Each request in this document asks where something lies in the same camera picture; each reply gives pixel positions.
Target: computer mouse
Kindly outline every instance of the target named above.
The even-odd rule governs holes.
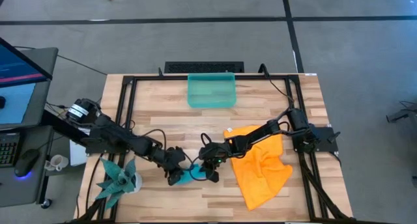
[[[0,96],[0,109],[5,108],[6,105],[6,98],[3,96]]]
[[[23,177],[27,175],[33,165],[36,163],[36,160],[39,157],[39,151],[37,149],[29,149],[25,153],[23,153],[16,165],[14,166],[14,174],[18,177]]]

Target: artificial plant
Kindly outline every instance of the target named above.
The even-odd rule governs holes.
[[[96,199],[106,198],[111,195],[109,201],[106,203],[106,209],[111,208],[124,193],[129,193],[135,190],[136,187],[136,166],[135,158],[130,160],[124,169],[112,161],[100,158],[103,163],[106,174],[110,177],[109,180],[97,184],[104,190],[98,194]]]

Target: gray carpet floor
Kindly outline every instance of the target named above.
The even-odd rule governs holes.
[[[293,16],[417,15],[417,0],[289,0]],[[284,16],[282,0],[4,0],[0,21]],[[305,72],[318,73],[338,138],[354,216],[415,223],[416,130],[385,115],[417,102],[417,21],[295,22]],[[155,73],[166,61],[244,61],[270,72],[296,72],[287,23],[2,25],[15,46],[58,47],[105,73]],[[101,97],[105,77],[59,59],[48,101],[69,105]],[[0,208],[1,223],[56,223],[72,218],[83,168],[54,176],[53,206]]]

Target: white paper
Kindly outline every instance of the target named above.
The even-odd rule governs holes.
[[[79,128],[82,132],[90,135],[90,129]],[[87,162],[87,155],[85,153],[85,147],[70,140],[70,161],[71,166],[81,165]]]

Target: white mug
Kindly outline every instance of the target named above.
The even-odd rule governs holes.
[[[61,155],[54,155],[51,158],[51,166],[55,167],[57,171],[61,171],[68,165],[68,158],[61,156]]]
[[[44,168],[45,168],[47,171],[54,171],[54,170],[56,169],[54,166],[52,166],[52,165],[51,165],[51,162],[50,162],[50,161],[45,161],[45,166],[44,166]]]

